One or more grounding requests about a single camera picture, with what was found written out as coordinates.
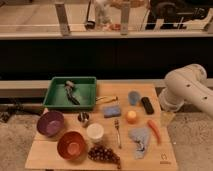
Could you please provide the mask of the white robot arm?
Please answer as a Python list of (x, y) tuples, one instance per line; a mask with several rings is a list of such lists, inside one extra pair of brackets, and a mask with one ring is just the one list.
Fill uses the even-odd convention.
[(164, 78), (165, 88), (159, 94), (161, 107), (177, 112), (187, 101), (213, 118), (213, 90), (203, 84), (206, 79), (207, 72), (199, 64), (168, 72)]

